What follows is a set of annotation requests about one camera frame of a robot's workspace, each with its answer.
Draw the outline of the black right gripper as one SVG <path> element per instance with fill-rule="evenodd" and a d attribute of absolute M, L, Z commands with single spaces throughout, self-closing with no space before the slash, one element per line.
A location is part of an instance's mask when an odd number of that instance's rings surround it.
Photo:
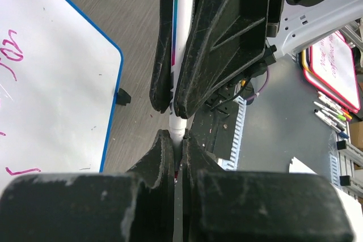
<path fill-rule="evenodd" d="M 209 96 L 259 58 L 276 37 L 285 0 L 199 0 L 174 99 L 190 118 Z"/>

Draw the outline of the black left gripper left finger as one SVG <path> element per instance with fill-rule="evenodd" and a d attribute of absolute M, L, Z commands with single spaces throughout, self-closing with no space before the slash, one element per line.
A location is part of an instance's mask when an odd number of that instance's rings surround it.
<path fill-rule="evenodd" d="M 170 134 L 124 173 L 15 178 L 1 196 L 2 241 L 171 241 L 174 156 Z"/>

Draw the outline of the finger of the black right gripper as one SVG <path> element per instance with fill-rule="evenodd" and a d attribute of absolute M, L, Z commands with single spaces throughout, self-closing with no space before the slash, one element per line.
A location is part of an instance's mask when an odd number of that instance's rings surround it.
<path fill-rule="evenodd" d="M 160 113 L 169 108 L 171 101 L 172 13 L 173 0 L 159 0 L 159 32 L 149 98 L 152 107 Z"/>

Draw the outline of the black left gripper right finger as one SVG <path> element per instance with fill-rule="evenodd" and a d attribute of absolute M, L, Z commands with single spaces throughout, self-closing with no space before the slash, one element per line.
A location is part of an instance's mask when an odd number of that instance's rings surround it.
<path fill-rule="evenodd" d="M 223 170 L 183 139 L 184 241 L 353 241 L 334 187 L 322 176 Z"/>

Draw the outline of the white magenta marker pen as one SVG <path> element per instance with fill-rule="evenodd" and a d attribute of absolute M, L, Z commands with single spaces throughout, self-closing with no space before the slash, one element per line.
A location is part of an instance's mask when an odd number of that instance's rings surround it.
<path fill-rule="evenodd" d="M 180 76 L 188 36 L 191 30 L 195 0 L 173 0 L 171 34 L 171 101 L 169 132 L 174 151 L 174 178 L 178 177 L 182 160 L 182 141 L 187 120 L 176 115 L 176 87 Z"/>

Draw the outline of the blue framed whiteboard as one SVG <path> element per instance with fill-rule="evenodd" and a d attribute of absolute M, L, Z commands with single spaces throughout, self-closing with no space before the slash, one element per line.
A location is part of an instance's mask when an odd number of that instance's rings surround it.
<path fill-rule="evenodd" d="M 1 182 L 100 172 L 120 48 L 71 0 L 1 0 Z"/>

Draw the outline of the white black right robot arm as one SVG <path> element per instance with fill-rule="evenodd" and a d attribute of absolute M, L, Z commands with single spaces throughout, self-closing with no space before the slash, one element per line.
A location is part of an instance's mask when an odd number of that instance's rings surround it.
<path fill-rule="evenodd" d="M 160 0 L 150 86 L 158 112 L 187 119 L 222 86 L 362 15 L 362 0 Z"/>

